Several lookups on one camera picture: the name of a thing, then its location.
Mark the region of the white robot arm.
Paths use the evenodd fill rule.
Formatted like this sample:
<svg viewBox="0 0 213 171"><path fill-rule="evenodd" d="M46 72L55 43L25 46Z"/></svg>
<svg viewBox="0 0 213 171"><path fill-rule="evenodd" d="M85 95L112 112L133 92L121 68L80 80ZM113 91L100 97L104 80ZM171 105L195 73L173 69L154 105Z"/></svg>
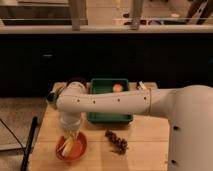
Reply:
<svg viewBox="0 0 213 171"><path fill-rule="evenodd" d="M168 120L168 171L213 171L213 87L191 85L89 94L74 82L56 100L68 130L80 125L83 112L136 114Z"/></svg>

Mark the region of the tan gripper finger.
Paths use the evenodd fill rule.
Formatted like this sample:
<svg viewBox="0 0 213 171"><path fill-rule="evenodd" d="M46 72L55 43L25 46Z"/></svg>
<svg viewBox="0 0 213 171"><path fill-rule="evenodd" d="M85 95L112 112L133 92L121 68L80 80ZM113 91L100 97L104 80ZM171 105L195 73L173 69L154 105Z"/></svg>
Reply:
<svg viewBox="0 0 213 171"><path fill-rule="evenodd" d="M76 141L77 138L78 138L78 134L79 134L78 131L67 131L67 132L65 133L65 138L66 138L66 139L71 139L71 140L73 140L73 141Z"/></svg>

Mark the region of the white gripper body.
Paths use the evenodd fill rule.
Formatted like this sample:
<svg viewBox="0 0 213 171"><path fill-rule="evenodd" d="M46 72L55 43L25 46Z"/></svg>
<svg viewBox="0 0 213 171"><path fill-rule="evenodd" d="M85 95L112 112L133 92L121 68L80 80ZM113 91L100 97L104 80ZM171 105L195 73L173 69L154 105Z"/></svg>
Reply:
<svg viewBox="0 0 213 171"><path fill-rule="evenodd" d="M82 123L80 113L65 113L60 114L60 125L65 131L78 131Z"/></svg>

